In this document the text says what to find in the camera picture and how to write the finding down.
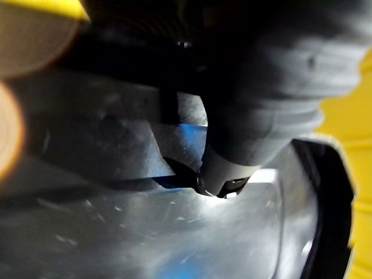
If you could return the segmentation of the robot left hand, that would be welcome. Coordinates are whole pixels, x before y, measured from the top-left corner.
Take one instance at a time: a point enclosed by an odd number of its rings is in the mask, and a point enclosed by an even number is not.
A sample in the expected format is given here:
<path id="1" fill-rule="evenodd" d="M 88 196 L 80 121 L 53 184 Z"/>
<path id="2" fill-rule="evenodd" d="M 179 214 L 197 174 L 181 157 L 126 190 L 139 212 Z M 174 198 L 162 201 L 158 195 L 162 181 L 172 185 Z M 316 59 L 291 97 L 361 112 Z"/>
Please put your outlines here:
<path id="1" fill-rule="evenodd" d="M 359 82 L 370 1 L 82 1 L 87 71 L 199 95 L 198 188 L 218 196 L 323 121 Z"/>

